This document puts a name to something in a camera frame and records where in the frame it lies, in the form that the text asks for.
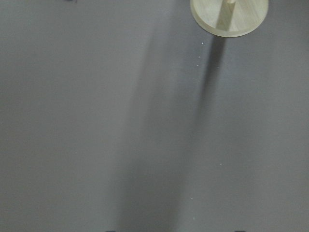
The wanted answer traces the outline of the wooden mug tree stand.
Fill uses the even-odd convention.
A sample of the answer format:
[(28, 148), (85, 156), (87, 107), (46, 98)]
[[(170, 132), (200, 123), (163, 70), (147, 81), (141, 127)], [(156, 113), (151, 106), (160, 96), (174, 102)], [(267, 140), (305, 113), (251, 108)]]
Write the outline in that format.
[(205, 31), (233, 38), (257, 29), (268, 13), (268, 0), (191, 0), (194, 20)]

